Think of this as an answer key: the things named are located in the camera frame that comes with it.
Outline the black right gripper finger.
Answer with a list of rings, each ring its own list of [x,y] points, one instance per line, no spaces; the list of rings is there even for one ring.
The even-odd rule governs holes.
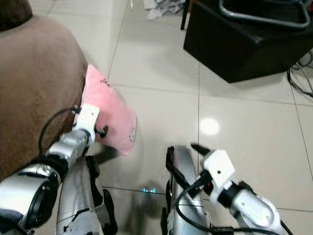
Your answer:
[[[210,154],[210,152],[212,152],[210,148],[205,147],[204,145],[201,145],[200,143],[197,142],[192,142],[191,148],[193,148],[202,157],[206,157],[207,155]]]

